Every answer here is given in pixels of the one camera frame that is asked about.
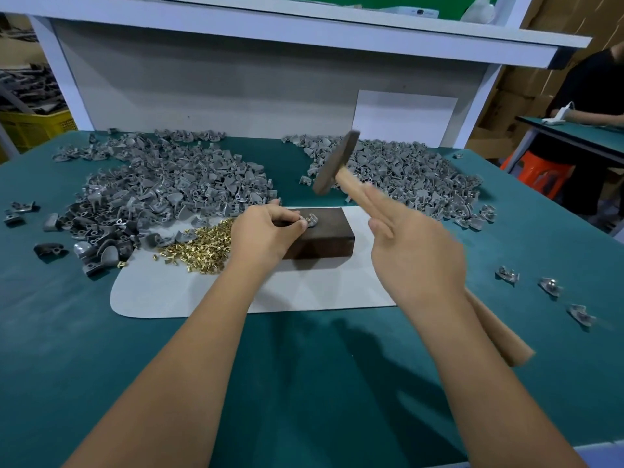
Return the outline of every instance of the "green table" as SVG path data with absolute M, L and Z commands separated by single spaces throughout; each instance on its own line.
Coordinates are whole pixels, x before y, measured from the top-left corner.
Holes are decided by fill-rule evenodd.
M 601 128 L 599 126 L 579 125 L 565 122 L 562 125 L 545 125 L 542 118 L 516 117 L 531 126 L 524 138 L 514 151 L 509 163 L 505 167 L 506 172 L 511 172 L 522 155 L 531 146 L 538 133 L 551 136 L 573 146 L 585 149 L 590 153 L 612 159 L 624 164 L 624 130 L 615 128 Z
M 0 466 L 57 467 L 180 327 L 182 319 L 121 317 L 109 306 L 117 270 L 93 281 L 77 259 L 49 264 L 36 243 L 50 212 L 114 160 L 54 163 L 71 132 L 0 167 L 3 201 L 37 200 L 27 224 L 0 227 Z M 278 140 L 229 138 L 223 148 L 265 165 L 286 205 L 342 205 L 298 179 L 309 159 Z M 441 150 L 450 157 L 451 149 Z M 464 244 L 467 285 L 537 355 L 517 370 L 574 445 L 624 437 L 624 246 L 478 157 L 451 159 L 484 179 L 499 219 L 477 233 L 447 223 Z M 513 288 L 494 279 L 507 265 Z M 565 291 L 552 301 L 543 276 Z M 566 305 L 605 324 L 583 332 Z M 223 408 L 212 467 L 427 467 L 465 459 L 436 369 L 397 308 L 249 315 Z

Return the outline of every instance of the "hand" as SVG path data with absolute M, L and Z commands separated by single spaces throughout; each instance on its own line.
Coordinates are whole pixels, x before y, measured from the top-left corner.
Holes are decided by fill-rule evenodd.
M 371 218 L 372 264 L 384 289 L 404 311 L 465 299 L 464 248 L 441 223 L 410 210 L 371 185 L 364 193 L 384 216 Z
M 234 220 L 230 261 L 245 263 L 265 274 L 278 265 L 308 227 L 299 212 L 279 206 L 279 202 L 276 199 L 266 205 L 253 205 Z M 292 225 L 276 227 L 273 220 L 291 221 Z

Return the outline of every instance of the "wooden stick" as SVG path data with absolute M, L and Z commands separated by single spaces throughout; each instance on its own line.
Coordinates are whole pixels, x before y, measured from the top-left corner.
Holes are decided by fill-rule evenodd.
M 355 202 L 371 217 L 387 224 L 386 217 L 371 203 L 362 188 L 362 182 L 346 168 L 341 167 L 336 173 L 336 182 Z M 521 366 L 535 354 L 522 338 L 505 325 L 481 300 L 470 290 L 465 289 L 466 298 L 474 309 L 477 318 L 500 355 L 510 366 Z

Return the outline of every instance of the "yellow crate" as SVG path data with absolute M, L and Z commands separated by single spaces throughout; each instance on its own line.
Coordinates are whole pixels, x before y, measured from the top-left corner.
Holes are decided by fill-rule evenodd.
M 52 115 L 0 111 L 0 123 L 11 137 L 15 147 L 22 153 L 66 131 L 77 129 L 69 110 L 59 111 Z

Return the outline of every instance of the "gray panel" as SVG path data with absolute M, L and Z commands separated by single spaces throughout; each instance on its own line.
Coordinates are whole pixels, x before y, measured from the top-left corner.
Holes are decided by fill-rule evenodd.
M 55 20 L 97 129 L 339 135 L 358 90 L 457 97 L 452 146 L 487 65 Z

